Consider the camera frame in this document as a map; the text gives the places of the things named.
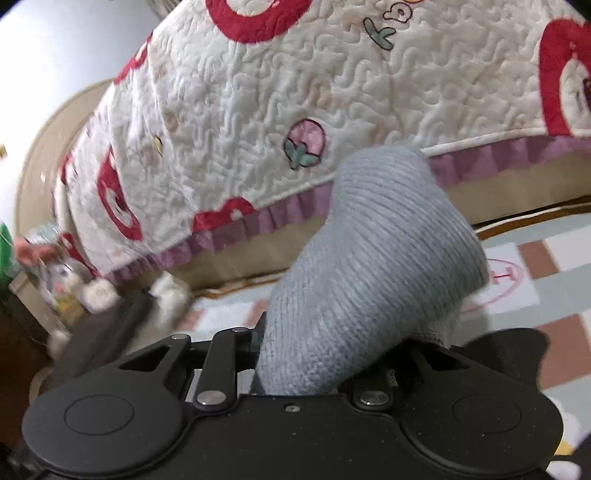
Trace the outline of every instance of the ribbed knit fabric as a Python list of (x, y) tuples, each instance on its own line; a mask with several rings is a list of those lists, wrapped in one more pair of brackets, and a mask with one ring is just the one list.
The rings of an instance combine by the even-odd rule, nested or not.
[(445, 343), (487, 279), (478, 239), (422, 153), (357, 152), (339, 167), (326, 224), (274, 291), (256, 383), (323, 393), (405, 338)]

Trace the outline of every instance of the brown square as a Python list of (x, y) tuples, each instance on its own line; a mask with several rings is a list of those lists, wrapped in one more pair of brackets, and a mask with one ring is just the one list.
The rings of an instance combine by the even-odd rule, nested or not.
[(541, 363), (540, 388), (562, 385), (591, 373), (591, 347), (579, 315), (540, 325), (550, 345)]
[(534, 280), (558, 273), (558, 267), (543, 240), (521, 244), (517, 248)]

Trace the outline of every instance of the knitted sock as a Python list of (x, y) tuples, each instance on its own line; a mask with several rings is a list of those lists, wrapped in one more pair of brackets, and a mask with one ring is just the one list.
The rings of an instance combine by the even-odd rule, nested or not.
[(403, 339), (445, 343), (487, 280), (478, 239), (422, 153), (357, 152), (339, 167), (326, 224), (271, 297), (254, 389), (323, 393)]

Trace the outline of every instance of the purple ruffle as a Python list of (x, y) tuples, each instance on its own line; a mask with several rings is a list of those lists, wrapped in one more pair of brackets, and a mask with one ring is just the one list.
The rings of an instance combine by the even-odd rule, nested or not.
[[(590, 154), (591, 139), (573, 137), (524, 137), (467, 148), (430, 158), (431, 169), (441, 187), (494, 177), (503, 170), (543, 164), (571, 152)], [(168, 250), (147, 255), (106, 275), (115, 284), (149, 270), (168, 270), (189, 262), (204, 250), (220, 252), (237, 242), (273, 233), (293, 223), (326, 217), (332, 184), (327, 183), (292, 195), (269, 207), (222, 225), (211, 232), (194, 233)]]

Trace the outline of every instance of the brown wooden floor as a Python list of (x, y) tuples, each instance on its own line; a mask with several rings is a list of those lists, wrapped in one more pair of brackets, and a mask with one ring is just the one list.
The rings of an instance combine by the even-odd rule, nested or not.
[(47, 364), (43, 350), (0, 309), (0, 442), (9, 448), (21, 437), (31, 379)]

